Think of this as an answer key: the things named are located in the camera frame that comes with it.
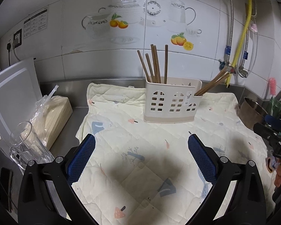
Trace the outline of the pink bottle brush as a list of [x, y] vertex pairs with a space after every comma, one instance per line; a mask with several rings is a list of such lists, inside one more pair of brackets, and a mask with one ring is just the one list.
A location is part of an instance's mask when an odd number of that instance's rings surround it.
[[276, 95], [276, 79], [274, 77], [269, 78], [268, 84], [270, 89], [270, 95], [274, 97]]

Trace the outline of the green glass jar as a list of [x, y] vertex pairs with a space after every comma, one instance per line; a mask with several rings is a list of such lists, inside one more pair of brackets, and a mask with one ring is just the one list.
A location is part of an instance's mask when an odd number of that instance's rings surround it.
[[281, 115], [281, 102], [275, 97], [271, 97], [268, 104], [268, 114], [274, 118], [279, 118]]

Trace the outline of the white plastic cutting board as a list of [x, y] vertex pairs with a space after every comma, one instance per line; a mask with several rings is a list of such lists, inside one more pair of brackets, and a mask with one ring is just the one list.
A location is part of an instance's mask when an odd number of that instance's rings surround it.
[[19, 123], [30, 119], [41, 98], [32, 57], [0, 72], [0, 150], [7, 157], [10, 134]]

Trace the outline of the white instruction wall sticker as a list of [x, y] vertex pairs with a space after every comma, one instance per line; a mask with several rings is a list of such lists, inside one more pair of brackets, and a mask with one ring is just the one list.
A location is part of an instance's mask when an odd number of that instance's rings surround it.
[[23, 22], [23, 38], [28, 38], [47, 28], [48, 8], [36, 12]]

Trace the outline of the clear glass mug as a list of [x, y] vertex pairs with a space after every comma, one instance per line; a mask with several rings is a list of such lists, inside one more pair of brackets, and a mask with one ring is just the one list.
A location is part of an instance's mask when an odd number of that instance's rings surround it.
[[42, 144], [30, 121], [19, 123], [10, 134], [10, 157], [22, 173], [28, 162], [34, 160], [37, 164], [50, 163], [54, 160], [50, 151]]

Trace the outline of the white quilted patterned mat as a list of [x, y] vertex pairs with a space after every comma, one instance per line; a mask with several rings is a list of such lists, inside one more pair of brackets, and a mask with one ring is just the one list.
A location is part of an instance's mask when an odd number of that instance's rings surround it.
[[72, 188], [99, 224], [185, 224], [212, 187], [188, 150], [191, 133], [230, 161], [255, 161], [273, 211], [267, 148], [240, 120], [234, 94], [205, 94], [186, 123], [145, 122], [143, 88], [91, 83], [86, 97], [76, 137], [92, 134], [96, 146]]

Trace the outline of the wooden chopstick pair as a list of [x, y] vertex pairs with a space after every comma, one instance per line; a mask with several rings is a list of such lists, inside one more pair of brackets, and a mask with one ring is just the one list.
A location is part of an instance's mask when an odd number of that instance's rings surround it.
[[153, 51], [154, 51], [154, 58], [155, 58], [155, 65], [156, 65], [157, 83], [161, 83], [160, 67], [159, 67], [159, 60], [158, 60], [158, 53], [157, 53], [156, 45], [153, 45]]

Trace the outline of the stainless steel pot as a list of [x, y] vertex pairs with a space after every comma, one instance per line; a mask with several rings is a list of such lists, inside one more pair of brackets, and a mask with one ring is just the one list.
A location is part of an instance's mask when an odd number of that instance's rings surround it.
[[247, 128], [253, 130], [254, 124], [262, 123], [267, 114], [267, 111], [256, 101], [244, 97], [240, 106], [239, 117]]

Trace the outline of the bagged cream tissue pack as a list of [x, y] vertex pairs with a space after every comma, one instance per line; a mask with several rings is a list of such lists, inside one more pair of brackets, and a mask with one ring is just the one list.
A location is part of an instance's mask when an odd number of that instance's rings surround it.
[[56, 95], [59, 85], [38, 100], [29, 119], [34, 132], [44, 147], [51, 149], [73, 113], [67, 97]]

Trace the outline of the black wall power socket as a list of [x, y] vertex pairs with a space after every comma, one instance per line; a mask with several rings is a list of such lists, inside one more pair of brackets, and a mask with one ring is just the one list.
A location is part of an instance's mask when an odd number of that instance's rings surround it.
[[22, 29], [19, 29], [13, 34], [13, 41], [7, 44], [7, 50], [10, 51], [11, 49], [17, 48], [22, 44]]

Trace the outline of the wooden chopstick curved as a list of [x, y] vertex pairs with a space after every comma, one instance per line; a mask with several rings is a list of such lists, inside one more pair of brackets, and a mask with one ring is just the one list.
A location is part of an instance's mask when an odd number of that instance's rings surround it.
[[211, 80], [209, 83], [207, 83], [203, 88], [201, 88], [199, 91], [197, 91], [195, 93], [195, 96], [201, 96], [203, 95], [205, 92], [207, 92], [209, 89], [213, 88], [214, 86], [216, 86], [217, 84], [219, 84], [220, 82], [222, 82], [223, 80], [225, 80], [227, 77], [229, 76], [229, 73], [227, 72], [226, 67], [224, 69], [222, 69], [218, 75]]
[[144, 73], [145, 73], [146, 80], [147, 80], [148, 82], [151, 82], [151, 81], [150, 81], [150, 76], [149, 76], [149, 74], [148, 74], [148, 71], [147, 71], [146, 65], [145, 65], [145, 63], [144, 63], [143, 57], [142, 57], [142, 55], [141, 55], [141, 52], [140, 52], [139, 50], [137, 50], [137, 53], [138, 53], [138, 57], [139, 57], [139, 59], [140, 59], [140, 62], [141, 62], [143, 71], [144, 71]]

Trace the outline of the chrome angle valve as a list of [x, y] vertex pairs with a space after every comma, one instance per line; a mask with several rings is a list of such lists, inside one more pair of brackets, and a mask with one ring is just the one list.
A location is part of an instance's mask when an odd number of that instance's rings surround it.
[[240, 66], [238, 68], [238, 75], [242, 78], [247, 78], [248, 77], [248, 72], [242, 67]]

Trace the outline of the blue red water valve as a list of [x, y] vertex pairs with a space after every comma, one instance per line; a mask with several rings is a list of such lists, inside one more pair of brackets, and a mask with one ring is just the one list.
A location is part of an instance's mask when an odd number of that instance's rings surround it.
[[231, 64], [226, 63], [225, 61], [222, 61], [220, 59], [218, 61], [219, 61], [219, 70], [220, 71], [224, 70], [225, 72], [228, 72], [230, 74], [235, 73], [235, 68]]

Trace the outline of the blue knitted cloth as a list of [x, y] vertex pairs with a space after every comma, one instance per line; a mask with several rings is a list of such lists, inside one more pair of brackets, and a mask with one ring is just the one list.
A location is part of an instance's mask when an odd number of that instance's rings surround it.
[[275, 187], [279, 188], [281, 186], [281, 159], [274, 156], [269, 156], [266, 159], [266, 166], [270, 173], [274, 171], [276, 172], [274, 185]]

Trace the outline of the cream plastic utensil holder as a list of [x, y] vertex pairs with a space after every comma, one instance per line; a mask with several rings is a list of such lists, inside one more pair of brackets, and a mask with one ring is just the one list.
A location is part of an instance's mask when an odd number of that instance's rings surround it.
[[197, 79], [168, 77], [167, 83], [146, 82], [144, 121], [182, 123], [194, 121], [202, 96], [195, 93], [202, 87]]

